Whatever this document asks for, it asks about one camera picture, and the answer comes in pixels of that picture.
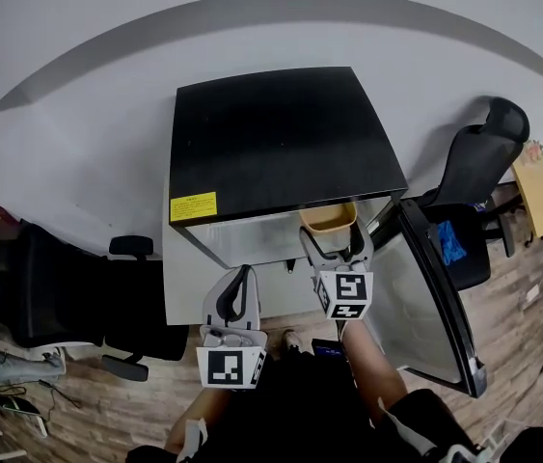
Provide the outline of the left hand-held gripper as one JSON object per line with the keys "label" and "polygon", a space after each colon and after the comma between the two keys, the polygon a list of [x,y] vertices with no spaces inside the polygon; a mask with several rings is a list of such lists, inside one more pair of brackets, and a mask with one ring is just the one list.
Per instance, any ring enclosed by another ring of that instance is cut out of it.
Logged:
{"label": "left hand-held gripper", "polygon": [[[260,378],[268,336],[260,329],[258,279],[250,265],[224,275],[204,298],[203,344],[197,348],[205,388],[250,390]],[[248,330],[228,326],[243,319]]]}

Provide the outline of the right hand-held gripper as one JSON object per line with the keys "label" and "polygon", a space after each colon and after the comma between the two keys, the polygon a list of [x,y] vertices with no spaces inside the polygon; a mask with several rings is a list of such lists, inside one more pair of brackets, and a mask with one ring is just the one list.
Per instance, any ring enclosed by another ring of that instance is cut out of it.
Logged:
{"label": "right hand-held gripper", "polygon": [[306,227],[299,240],[313,269],[313,291],[327,319],[362,319],[372,303],[373,243],[363,222],[349,227],[349,245],[340,253],[323,253]]}

